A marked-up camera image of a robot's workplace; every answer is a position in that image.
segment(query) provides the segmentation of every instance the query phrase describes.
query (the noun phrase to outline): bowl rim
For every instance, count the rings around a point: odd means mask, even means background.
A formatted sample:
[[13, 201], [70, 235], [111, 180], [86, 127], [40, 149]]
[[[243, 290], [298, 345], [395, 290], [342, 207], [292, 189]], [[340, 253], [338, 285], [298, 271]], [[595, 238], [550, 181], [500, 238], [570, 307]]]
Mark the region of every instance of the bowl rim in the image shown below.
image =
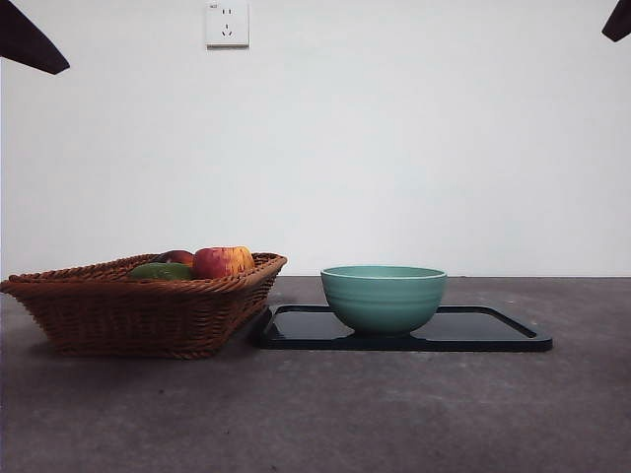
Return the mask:
[[[438, 274], [428, 276], [352, 276], [348, 274], [336, 274], [332, 273], [336, 269], [344, 268], [396, 268], [396, 269], [421, 269], [424, 271], [435, 271]], [[348, 278], [348, 279], [382, 279], [382, 280], [399, 280], [399, 279], [439, 279], [447, 277], [447, 273], [441, 269], [434, 268], [422, 268], [420, 266], [400, 266], [395, 264], [350, 264], [346, 266], [333, 266], [330, 268], [322, 269], [321, 275], [333, 276], [335, 278]]]

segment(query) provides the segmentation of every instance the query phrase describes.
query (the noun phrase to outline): dark object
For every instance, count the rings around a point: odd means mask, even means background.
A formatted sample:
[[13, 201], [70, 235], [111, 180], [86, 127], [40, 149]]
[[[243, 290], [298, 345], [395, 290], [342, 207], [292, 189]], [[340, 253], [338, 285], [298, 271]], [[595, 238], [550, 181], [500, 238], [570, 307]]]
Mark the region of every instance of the dark object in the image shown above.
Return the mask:
[[629, 33], [631, 33], [631, 0], [619, 0], [604, 25], [602, 34], [612, 41], [620, 41]]
[[25, 306], [62, 355], [196, 359], [215, 354], [263, 310], [287, 262], [278, 254], [254, 253], [253, 269], [221, 279], [126, 277], [155, 256], [13, 275], [0, 291]]
[[544, 352], [552, 339], [493, 308], [441, 305], [421, 328], [401, 337], [360, 336], [326, 305], [281, 305], [251, 333], [260, 348], [419, 352]]
[[50, 39], [9, 0], [0, 0], [0, 56], [50, 74], [70, 67]]

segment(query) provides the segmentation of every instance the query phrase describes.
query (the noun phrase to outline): mango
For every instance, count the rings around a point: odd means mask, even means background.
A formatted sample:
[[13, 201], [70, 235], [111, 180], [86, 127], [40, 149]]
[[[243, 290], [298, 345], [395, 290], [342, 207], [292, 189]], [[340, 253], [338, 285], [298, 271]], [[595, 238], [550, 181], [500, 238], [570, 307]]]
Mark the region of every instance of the mango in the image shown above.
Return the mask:
[[163, 279], [168, 281], [193, 279], [191, 268], [182, 263], [145, 263], [127, 273], [132, 279]]

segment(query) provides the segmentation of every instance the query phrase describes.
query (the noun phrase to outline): black tray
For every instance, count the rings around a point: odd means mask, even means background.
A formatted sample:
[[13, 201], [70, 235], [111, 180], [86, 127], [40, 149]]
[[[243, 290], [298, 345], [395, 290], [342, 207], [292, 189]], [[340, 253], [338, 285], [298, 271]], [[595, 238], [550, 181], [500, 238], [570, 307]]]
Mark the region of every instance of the black tray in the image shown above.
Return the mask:
[[327, 305], [276, 305], [251, 332], [259, 348], [419, 352], [544, 352], [552, 338], [490, 307], [441, 305], [421, 328], [401, 337], [355, 334]]

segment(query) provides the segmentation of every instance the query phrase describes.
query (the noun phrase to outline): basket rim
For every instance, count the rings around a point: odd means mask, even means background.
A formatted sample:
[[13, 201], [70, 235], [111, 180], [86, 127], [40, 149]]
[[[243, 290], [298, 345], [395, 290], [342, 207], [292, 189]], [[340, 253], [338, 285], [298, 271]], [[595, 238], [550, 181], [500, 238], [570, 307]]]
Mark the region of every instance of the basket rim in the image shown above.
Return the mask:
[[254, 268], [249, 269], [247, 271], [225, 276], [223, 278], [215, 278], [215, 279], [193, 279], [193, 280], [156, 280], [156, 279], [115, 279], [115, 280], [95, 280], [95, 279], [86, 279], [84, 277], [78, 276], [75, 273], [85, 273], [92, 271], [104, 270], [110, 267], [116, 267], [123, 264], [132, 263], [136, 260], [142, 261], [147, 258], [151, 258], [160, 253], [145, 253], [139, 254], [135, 256], [129, 256], [125, 258], [118, 258], [109, 262], [97, 263], [86, 266], [77, 266], [73, 268], [59, 269], [59, 270], [50, 270], [44, 271], [40, 273], [27, 273], [21, 275], [10, 275], [8, 279], [2, 281], [0, 284], [0, 292], [7, 292], [10, 287], [16, 287], [16, 285], [55, 285], [55, 286], [67, 286], [67, 285], [81, 285], [82, 287], [94, 286], [94, 287], [123, 287], [127, 286], [129, 288], [132, 287], [143, 287], [145, 289], [150, 288], [199, 288], [199, 287], [208, 287], [213, 290], [221, 290], [222, 287], [225, 289], [231, 288], [235, 289], [235, 285], [237, 284], [239, 287], [241, 286], [249, 286], [248, 282], [252, 279], [259, 280], [260, 277], [264, 277], [267, 273], [271, 273], [276, 271], [277, 268], [282, 267], [286, 262], [287, 258], [277, 253], [271, 252], [255, 252], [252, 256], [256, 257], [268, 257], [267, 261], [262, 262], [261, 264], [257, 264]]

